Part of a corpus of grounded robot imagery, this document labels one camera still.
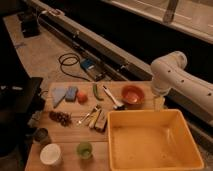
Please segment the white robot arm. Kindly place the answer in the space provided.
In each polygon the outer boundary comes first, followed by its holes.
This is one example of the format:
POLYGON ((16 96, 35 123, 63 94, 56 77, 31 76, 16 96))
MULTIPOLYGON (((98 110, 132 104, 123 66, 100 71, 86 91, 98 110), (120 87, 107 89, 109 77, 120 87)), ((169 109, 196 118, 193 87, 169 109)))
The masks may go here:
POLYGON ((171 89, 189 98, 213 116, 213 84, 185 71, 187 57, 174 51, 152 61, 151 90, 157 96, 166 96, 171 89))

